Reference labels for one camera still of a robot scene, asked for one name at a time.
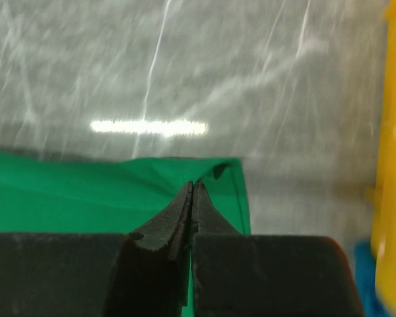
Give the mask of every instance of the yellow object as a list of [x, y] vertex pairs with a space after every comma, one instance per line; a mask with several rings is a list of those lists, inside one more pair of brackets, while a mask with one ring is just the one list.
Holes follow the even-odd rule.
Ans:
[[389, 41], [371, 244], [377, 255], [377, 293], [396, 313], [396, 0], [391, 1], [386, 16]]

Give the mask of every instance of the green fabric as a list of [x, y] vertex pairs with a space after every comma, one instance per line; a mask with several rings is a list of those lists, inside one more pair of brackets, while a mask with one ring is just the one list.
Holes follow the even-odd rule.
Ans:
[[[227, 167], [214, 177], [213, 168]], [[38, 162], [0, 153], [0, 232], [129, 232], [184, 183], [202, 180], [214, 206], [242, 233], [249, 212], [235, 158], [141, 158], [122, 163]], [[193, 316], [191, 285], [183, 316]]]

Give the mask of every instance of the blue object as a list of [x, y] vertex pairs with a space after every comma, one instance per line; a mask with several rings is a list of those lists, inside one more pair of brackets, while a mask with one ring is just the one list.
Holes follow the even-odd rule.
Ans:
[[376, 260], [370, 243], [361, 242], [355, 246], [355, 283], [366, 317], [390, 317], [376, 295]]

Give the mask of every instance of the yellow container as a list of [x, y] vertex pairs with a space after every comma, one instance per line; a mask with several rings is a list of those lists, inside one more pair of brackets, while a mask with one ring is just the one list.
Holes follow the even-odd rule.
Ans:
[[389, 43], [372, 249], [377, 254], [376, 290], [385, 306], [396, 313], [396, 0], [390, 4]]

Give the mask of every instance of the gray table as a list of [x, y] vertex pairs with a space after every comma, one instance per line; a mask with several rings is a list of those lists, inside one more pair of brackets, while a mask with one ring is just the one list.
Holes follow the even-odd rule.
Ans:
[[0, 0], [0, 148], [240, 157], [254, 233], [351, 254], [371, 227], [386, 2]]

